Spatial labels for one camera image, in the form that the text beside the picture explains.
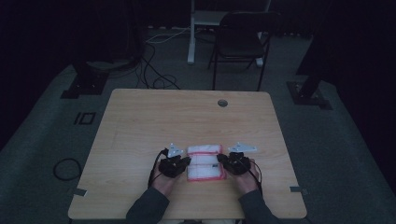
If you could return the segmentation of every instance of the white desk leg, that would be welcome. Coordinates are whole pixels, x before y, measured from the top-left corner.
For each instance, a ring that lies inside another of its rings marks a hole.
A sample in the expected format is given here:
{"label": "white desk leg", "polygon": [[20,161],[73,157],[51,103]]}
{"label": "white desk leg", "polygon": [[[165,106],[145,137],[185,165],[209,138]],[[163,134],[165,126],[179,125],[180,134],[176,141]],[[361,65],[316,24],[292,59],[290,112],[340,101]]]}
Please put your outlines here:
{"label": "white desk leg", "polygon": [[195,1],[191,0],[191,25],[190,25],[190,46],[189,55],[187,57],[187,64],[194,64],[195,57]]}

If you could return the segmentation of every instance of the sleeve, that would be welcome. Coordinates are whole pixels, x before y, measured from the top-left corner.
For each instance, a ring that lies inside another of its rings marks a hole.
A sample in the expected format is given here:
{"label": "sleeve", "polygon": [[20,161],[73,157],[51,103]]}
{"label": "sleeve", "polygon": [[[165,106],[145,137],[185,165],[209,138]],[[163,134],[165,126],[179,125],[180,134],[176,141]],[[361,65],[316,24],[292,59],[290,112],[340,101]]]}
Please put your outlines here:
{"label": "sleeve", "polygon": [[129,209],[127,223],[156,224],[162,218],[169,200],[155,188],[147,189]]}
{"label": "sleeve", "polygon": [[239,198],[242,210],[245,214],[247,224],[278,224],[279,219],[275,217],[265,205],[264,199],[256,189]]}

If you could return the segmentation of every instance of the chair leg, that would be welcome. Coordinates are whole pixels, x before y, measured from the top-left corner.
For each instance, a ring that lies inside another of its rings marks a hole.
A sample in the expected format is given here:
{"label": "chair leg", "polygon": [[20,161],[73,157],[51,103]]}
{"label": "chair leg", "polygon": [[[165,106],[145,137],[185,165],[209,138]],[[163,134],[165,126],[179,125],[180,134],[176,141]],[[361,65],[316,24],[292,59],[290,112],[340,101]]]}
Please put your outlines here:
{"label": "chair leg", "polygon": [[213,48],[213,50],[212,50],[212,55],[210,55],[210,61],[209,61],[209,65],[207,66],[207,69],[209,69],[210,68],[210,65],[212,64],[212,62],[213,62],[213,55],[215,54],[215,48],[216,48],[216,46]]}
{"label": "chair leg", "polygon": [[215,52],[215,69],[213,69],[212,91],[216,88],[216,73],[218,71],[218,53]]}
{"label": "chair leg", "polygon": [[249,67],[253,64],[254,61],[256,61],[256,59],[253,59],[253,60],[250,61],[250,63],[247,66],[247,69],[249,69]]}
{"label": "chair leg", "polygon": [[264,75],[264,68],[265,68],[265,64],[267,62],[267,58],[265,57],[262,60],[263,60],[263,62],[262,62],[262,70],[260,71],[260,79],[259,79],[259,85],[257,87],[257,91],[260,91],[260,87],[262,86],[262,77]]}

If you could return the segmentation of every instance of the gray carpet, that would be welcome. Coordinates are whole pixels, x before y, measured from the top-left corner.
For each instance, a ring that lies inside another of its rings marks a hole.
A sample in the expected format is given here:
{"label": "gray carpet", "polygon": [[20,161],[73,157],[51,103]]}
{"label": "gray carpet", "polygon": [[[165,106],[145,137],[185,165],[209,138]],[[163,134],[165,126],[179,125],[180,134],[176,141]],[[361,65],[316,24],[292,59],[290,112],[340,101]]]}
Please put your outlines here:
{"label": "gray carpet", "polygon": [[[175,30],[149,33],[162,32],[177,33]],[[213,36],[197,36],[194,65],[187,64],[187,35],[153,44],[156,52],[151,64],[161,74],[176,77],[182,90],[211,89],[212,70],[206,67],[212,44],[206,40],[213,41]],[[273,40],[262,91],[272,96],[294,171],[304,189],[309,219],[316,224],[396,223],[395,196],[338,98],[335,87],[327,83],[319,86],[333,110],[295,105],[290,98],[286,81],[306,79],[305,76],[295,76],[295,73],[310,40],[291,36]],[[152,52],[147,47],[145,58],[149,59]],[[94,65],[105,68],[111,64]],[[53,79],[29,117],[0,152],[0,223],[69,222],[67,211],[78,181],[61,181],[54,177],[52,168],[65,158],[85,164],[112,90],[146,88],[139,71],[113,72],[102,95],[84,95],[75,100],[60,99],[75,77],[71,66]],[[245,70],[244,64],[221,64],[217,90],[254,91],[259,73],[260,68],[256,66]],[[150,69],[146,75],[151,85],[157,75]],[[78,113],[93,112],[96,116],[91,125],[75,124]],[[66,162],[59,167],[58,173],[75,175],[78,168],[74,163]],[[306,219],[282,221],[309,223]],[[124,221],[75,220],[73,223]]]}

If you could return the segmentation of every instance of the wire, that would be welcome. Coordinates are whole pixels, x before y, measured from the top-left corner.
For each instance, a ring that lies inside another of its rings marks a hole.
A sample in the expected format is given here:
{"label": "wire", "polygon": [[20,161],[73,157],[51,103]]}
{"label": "wire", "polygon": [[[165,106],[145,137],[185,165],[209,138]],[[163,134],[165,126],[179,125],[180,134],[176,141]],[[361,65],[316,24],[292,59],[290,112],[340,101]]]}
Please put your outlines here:
{"label": "wire", "polygon": [[[152,52],[152,54],[151,54],[151,56],[149,57],[148,60],[146,60],[144,57],[142,57],[142,60],[146,63],[146,65],[145,65],[145,67],[143,69],[143,78],[140,78],[142,83],[146,85],[147,89],[165,89],[165,88],[174,86],[178,90],[180,90],[180,87],[176,84],[177,79],[174,76],[172,76],[172,75],[162,75],[150,64],[151,60],[153,59],[153,57],[155,55],[155,47],[150,45],[149,43],[147,43],[147,45],[152,48],[153,52]],[[149,85],[149,82],[148,82],[148,79],[147,79],[148,68],[151,68],[151,70],[154,71],[154,73],[158,76],[157,78],[154,79],[154,81],[153,81],[153,83],[151,85]],[[159,82],[161,82],[163,84],[161,87],[158,87],[158,83]]]}
{"label": "wire", "polygon": [[132,74],[133,72],[137,73],[137,70],[139,68],[141,68],[142,63],[139,62],[133,69],[131,68],[126,68],[126,69],[117,69],[115,71],[115,73],[110,74],[110,76],[108,78],[120,78],[120,77],[126,77],[130,74]]}
{"label": "wire", "polygon": [[[183,34],[183,33],[184,33],[185,31],[187,31],[189,28],[190,28],[190,26],[189,26],[189,27],[186,27],[186,28],[184,28],[184,29],[182,29],[179,33],[176,33],[176,34],[160,34],[160,35],[155,35],[155,36],[149,38],[148,40],[146,40],[146,43],[149,43],[149,44],[161,44],[161,43],[165,43],[166,41],[168,41],[168,40],[174,38],[175,36],[178,36],[178,35]],[[157,37],[159,37],[159,36],[169,36],[169,35],[170,35],[170,37],[166,38],[166,39],[163,40],[163,41],[158,41],[158,42],[152,42],[152,41],[150,41],[150,40],[152,40],[152,39],[154,39],[154,38],[157,38]]]}
{"label": "wire", "polygon": [[135,89],[139,85],[140,77],[142,76],[142,72],[143,72],[142,63],[139,63],[138,68],[140,68],[139,73],[137,73],[137,69],[134,70],[134,73],[136,74],[136,78],[137,78],[136,85],[134,86]]}
{"label": "wire", "polygon": [[308,217],[305,217],[304,219],[305,219],[306,221],[308,221],[309,224],[314,224],[314,223],[311,221],[311,219],[309,219]]}
{"label": "wire", "polygon": [[152,169],[151,172],[149,174],[149,178],[148,178],[148,188],[151,187],[152,183],[154,182],[154,180],[160,176],[162,173],[160,173],[159,175],[154,177],[154,173],[155,173],[155,167],[157,166],[157,162],[158,159],[160,158],[161,155],[165,155],[167,154],[168,149],[165,148],[163,150],[160,151],[160,153],[158,153],[157,158],[155,158],[154,164],[152,165]]}
{"label": "wire", "polygon": [[[77,167],[78,167],[78,175],[74,175],[74,176],[71,176],[71,177],[61,177],[61,176],[58,175],[58,172],[57,172],[58,166],[59,166],[62,162],[65,162],[65,161],[73,161],[73,162],[77,165]],[[79,162],[78,162],[77,160],[75,160],[75,159],[73,159],[73,158],[66,158],[66,159],[63,159],[63,160],[61,160],[61,161],[58,161],[58,162],[53,166],[52,172],[53,172],[53,175],[55,175],[55,177],[56,177],[57,179],[60,179],[60,180],[62,180],[62,181],[74,180],[74,179],[80,178],[81,175],[82,175],[81,165],[79,164]]]}
{"label": "wire", "polygon": [[248,169],[246,167],[246,165],[244,163],[242,163],[238,158],[235,158],[239,163],[241,163],[241,165],[251,174],[251,176],[253,176],[254,180],[256,181],[256,185],[257,188],[259,188],[260,193],[262,194],[262,170],[260,169],[260,167],[253,162],[257,167],[259,167],[259,171],[260,171],[260,181],[257,179],[257,177],[250,171],[250,169]]}

